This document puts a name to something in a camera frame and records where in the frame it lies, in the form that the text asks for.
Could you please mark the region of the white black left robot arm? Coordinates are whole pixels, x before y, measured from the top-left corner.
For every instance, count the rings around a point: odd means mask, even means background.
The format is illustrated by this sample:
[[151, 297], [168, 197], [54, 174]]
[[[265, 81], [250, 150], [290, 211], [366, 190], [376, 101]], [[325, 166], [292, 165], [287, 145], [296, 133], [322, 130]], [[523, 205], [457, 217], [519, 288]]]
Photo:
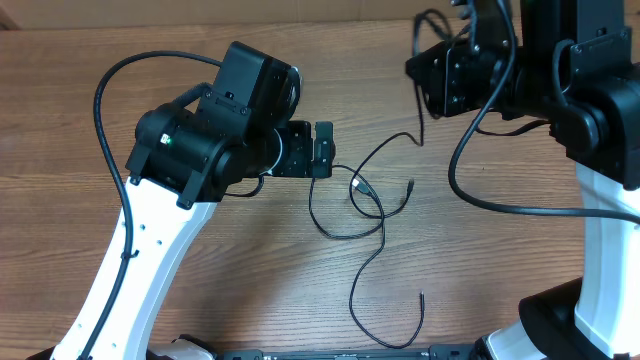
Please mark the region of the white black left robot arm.
[[122, 204], [118, 224], [80, 313], [42, 358], [214, 358], [209, 344], [189, 335], [150, 342], [192, 242], [233, 184], [331, 176], [332, 124], [294, 119], [297, 68], [234, 42], [217, 69], [212, 82], [140, 118], [127, 177], [110, 167]]

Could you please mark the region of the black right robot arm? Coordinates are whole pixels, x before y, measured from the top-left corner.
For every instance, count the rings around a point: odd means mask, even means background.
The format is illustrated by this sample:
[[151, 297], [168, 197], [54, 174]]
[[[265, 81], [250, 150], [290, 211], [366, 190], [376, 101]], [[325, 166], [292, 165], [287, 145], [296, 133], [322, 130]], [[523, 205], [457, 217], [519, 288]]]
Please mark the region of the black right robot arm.
[[465, 28], [414, 48], [405, 70], [421, 115], [489, 112], [547, 125], [576, 165], [579, 208], [490, 211], [584, 222], [581, 277], [521, 300], [518, 320], [463, 359], [629, 359], [639, 353], [639, 66], [620, 1], [465, 0]]

